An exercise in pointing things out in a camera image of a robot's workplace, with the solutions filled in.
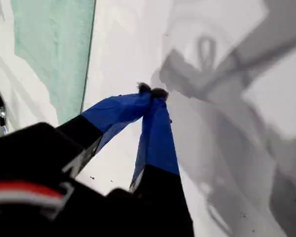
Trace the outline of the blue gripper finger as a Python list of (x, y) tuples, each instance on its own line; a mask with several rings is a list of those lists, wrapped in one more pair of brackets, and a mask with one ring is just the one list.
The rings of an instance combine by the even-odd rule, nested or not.
[(143, 204), (149, 233), (161, 237), (194, 236), (178, 168), (177, 155), (167, 110), (168, 93), (155, 88), (143, 115), (133, 195)]
[(152, 89), (142, 82), (138, 85), (137, 93), (103, 99), (57, 127), (62, 134), (82, 147), (82, 152), (67, 161), (62, 171), (76, 177), (104, 145), (144, 115), (151, 101)]

